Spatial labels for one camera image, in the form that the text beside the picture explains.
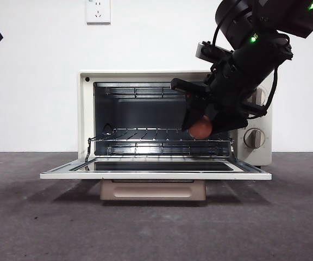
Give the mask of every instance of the toaster oven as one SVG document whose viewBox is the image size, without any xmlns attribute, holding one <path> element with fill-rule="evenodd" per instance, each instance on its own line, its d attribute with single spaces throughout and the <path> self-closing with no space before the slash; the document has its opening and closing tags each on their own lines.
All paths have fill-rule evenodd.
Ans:
<svg viewBox="0 0 313 261">
<path fill-rule="evenodd" d="M 181 131 L 185 97 L 174 77 L 206 71 L 81 71 L 78 159 L 42 179 L 99 179 L 103 200 L 204 200 L 205 181 L 270 180 L 271 112 L 245 129 L 195 140 Z M 251 97 L 263 103 L 271 77 Z"/>
</svg>

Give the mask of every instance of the control knob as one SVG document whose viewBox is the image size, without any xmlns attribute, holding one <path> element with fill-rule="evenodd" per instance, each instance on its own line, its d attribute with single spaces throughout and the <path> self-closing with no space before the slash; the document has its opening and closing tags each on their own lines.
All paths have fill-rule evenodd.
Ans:
<svg viewBox="0 0 313 261">
<path fill-rule="evenodd" d="M 249 129 L 243 136 L 243 140 L 249 148 L 260 148 L 264 144 L 265 135 L 260 129 Z"/>
</svg>

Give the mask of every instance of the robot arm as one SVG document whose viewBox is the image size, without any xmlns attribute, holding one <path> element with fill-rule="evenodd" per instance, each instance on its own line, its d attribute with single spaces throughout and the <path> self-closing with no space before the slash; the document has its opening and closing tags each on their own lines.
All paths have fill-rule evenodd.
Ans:
<svg viewBox="0 0 313 261">
<path fill-rule="evenodd" d="M 308 37 L 313 31 L 313 1 L 223 0 L 216 22 L 212 43 L 200 43 L 196 54 L 213 63 L 204 84 L 177 78 L 171 81 L 171 89 L 187 94 L 182 130 L 205 114 L 212 122 L 213 133 L 246 127 L 247 120 L 266 115 L 277 86 L 278 67 L 293 57 L 288 35 L 277 30 Z M 234 51 L 215 45 L 219 29 Z M 272 71 L 274 81 L 266 104 L 248 102 Z"/>
</svg>

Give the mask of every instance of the black cable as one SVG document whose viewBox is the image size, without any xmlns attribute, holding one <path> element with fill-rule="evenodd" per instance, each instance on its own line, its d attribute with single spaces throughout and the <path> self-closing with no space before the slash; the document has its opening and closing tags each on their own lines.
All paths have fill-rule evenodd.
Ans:
<svg viewBox="0 0 313 261">
<path fill-rule="evenodd" d="M 226 14 L 223 16 L 223 18 L 221 19 L 221 21 L 218 23 L 217 28 L 215 30 L 215 34 L 213 36 L 213 40 L 212 40 L 212 47 L 214 48 L 216 46 L 216 40 L 217 40 L 217 36 L 218 36 L 218 32 L 220 31 L 220 28 L 224 22 L 224 20 L 228 17 L 228 15 L 230 14 L 230 12 L 241 2 L 241 0 L 237 0 L 232 7 L 230 7 L 230 9 L 226 12 Z"/>
<path fill-rule="evenodd" d="M 264 114 L 259 114 L 259 115 L 255 115 L 255 116 L 252 116 L 252 117 L 248 117 L 247 119 L 249 120 L 253 120 L 253 119 L 256 119 L 256 118 L 259 118 L 259 117 L 262 117 L 266 114 L 268 108 L 270 107 L 271 105 L 271 102 L 272 102 L 272 98 L 274 97 L 274 94 L 275 94 L 275 91 L 276 91 L 276 87 L 277 87 L 277 78 L 278 78 L 278 74 L 277 74 L 277 71 L 278 71 L 278 66 L 277 65 L 275 67 L 275 70 L 274 70 L 274 80 L 272 82 L 272 87 L 271 87 L 271 91 L 270 91 L 270 94 L 269 94 L 269 97 L 266 101 L 266 104 L 264 105 Z"/>
</svg>

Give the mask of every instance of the green indicator light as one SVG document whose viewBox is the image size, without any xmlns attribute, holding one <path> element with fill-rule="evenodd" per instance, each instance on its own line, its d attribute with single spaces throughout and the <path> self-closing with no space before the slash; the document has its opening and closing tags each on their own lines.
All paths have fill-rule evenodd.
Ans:
<svg viewBox="0 0 313 261">
<path fill-rule="evenodd" d="M 308 9 L 309 9 L 309 10 L 312 10 L 312 9 L 313 9 L 313 2 L 309 5 Z"/>
<path fill-rule="evenodd" d="M 250 41 L 250 42 L 256 42 L 257 39 L 258 39 L 258 34 L 254 34 L 254 35 L 249 39 L 249 41 Z"/>
</svg>

